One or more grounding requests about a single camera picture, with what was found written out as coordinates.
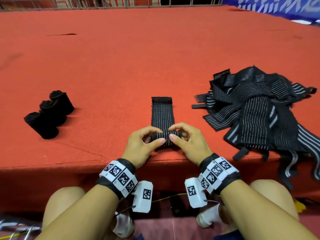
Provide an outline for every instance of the blue banner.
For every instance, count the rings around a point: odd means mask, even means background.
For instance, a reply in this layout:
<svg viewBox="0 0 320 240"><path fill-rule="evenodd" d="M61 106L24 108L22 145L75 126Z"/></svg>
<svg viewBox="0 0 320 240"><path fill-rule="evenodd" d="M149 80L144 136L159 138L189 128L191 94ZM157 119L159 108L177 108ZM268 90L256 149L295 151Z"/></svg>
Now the blue banner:
<svg viewBox="0 0 320 240"><path fill-rule="evenodd" d="M320 20L320 0L223 0L223 4L290 20Z"/></svg>

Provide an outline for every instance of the red table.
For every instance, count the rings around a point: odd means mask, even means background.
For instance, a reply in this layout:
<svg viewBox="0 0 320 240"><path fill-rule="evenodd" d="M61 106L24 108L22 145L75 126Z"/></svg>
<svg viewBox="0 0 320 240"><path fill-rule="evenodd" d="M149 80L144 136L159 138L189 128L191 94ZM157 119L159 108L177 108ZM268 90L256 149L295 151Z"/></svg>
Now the red table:
<svg viewBox="0 0 320 240"><path fill-rule="evenodd" d="M210 147L232 159L238 151L191 109L212 74L256 65L293 82L320 87L320 29L223 7L0 13L0 206L43 210L65 186L89 189L120 157L128 136L151 124L151 96L171 96L176 122L202 130ZM76 107L59 135L43 140L24 121L53 90ZM297 103L297 120L320 135L320 96ZM262 163L251 152L234 163L247 181L276 176L278 156ZM312 163L299 166L295 195L318 196ZM182 151L154 153L138 170L157 190L185 190L199 169Z"/></svg>

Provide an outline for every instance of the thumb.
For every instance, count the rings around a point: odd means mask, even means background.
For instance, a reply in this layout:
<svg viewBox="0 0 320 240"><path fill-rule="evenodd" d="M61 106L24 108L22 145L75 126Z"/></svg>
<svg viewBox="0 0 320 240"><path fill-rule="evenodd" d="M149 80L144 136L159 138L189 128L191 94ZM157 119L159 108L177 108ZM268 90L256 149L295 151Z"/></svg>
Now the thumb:
<svg viewBox="0 0 320 240"><path fill-rule="evenodd" d="M187 142L185 140L182 140L180 137L176 136L175 134L169 135L170 141L172 141L175 145L180 147L182 150L186 147Z"/></svg>
<svg viewBox="0 0 320 240"><path fill-rule="evenodd" d="M165 144L166 140L165 138L159 138L157 140L154 140L150 143L148 143L148 147L150 148L151 151L153 151L154 149L157 149L159 146L162 146L163 144Z"/></svg>

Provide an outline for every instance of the person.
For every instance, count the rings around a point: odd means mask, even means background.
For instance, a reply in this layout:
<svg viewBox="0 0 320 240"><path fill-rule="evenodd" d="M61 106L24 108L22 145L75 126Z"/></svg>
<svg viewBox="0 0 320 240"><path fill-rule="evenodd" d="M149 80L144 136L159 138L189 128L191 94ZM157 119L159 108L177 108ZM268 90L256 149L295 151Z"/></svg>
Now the person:
<svg viewBox="0 0 320 240"><path fill-rule="evenodd" d="M183 122L169 128L171 131L177 129L182 137L171 134L169 138L184 151L190 161L199 166L213 154L199 129ZM151 133L161 132L151 126L133 132L122 158L136 168L141 167L151 152L165 143L164 138L150 142ZM205 209L197 216L197 222L202 227L219 219L229 223L226 232L214 239L318 239L299 222L290 193L276 181L257 180L249 186L238 179L228 184L221 191L220 197L224 205ZM120 201L116 193L99 184L87 193L78 187L62 188L49 199L43 217L43 230L36 240L128 237L134 231L128 214L114 217L119 202L123 200ZM109 227L117 236L110 234Z"/></svg>

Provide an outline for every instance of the black wristband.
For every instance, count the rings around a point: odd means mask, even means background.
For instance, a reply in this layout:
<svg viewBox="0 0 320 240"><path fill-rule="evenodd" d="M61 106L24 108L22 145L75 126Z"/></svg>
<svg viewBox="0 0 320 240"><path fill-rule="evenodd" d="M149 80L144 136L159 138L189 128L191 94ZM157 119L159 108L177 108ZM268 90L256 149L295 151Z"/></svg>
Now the black wristband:
<svg viewBox="0 0 320 240"><path fill-rule="evenodd" d="M132 174L134 174L134 172L136 171L136 167L127 159L119 158L117 159L117 161L125 166Z"/></svg>
<svg viewBox="0 0 320 240"><path fill-rule="evenodd" d="M242 180L240 174L238 172L234 172L231 173L230 175L228 175L221 183L221 185L214 190L214 193L216 195L220 195L221 191L226 188L229 184L231 184L232 182L236 181L236 180Z"/></svg>
<svg viewBox="0 0 320 240"><path fill-rule="evenodd" d="M212 153L209 157L205 158L199 165L201 172L204 173L204 171L206 170L207 166L214 160L217 159L218 157L220 157L218 154L216 153Z"/></svg>
<svg viewBox="0 0 320 240"><path fill-rule="evenodd" d="M120 200L121 198L123 198L122 193L120 192L120 190L118 190L114 184L112 182L110 182L109 180L107 180L105 177L100 177L97 181L96 184L99 185L103 185L108 187L110 190L112 190L117 196L118 199Z"/></svg>

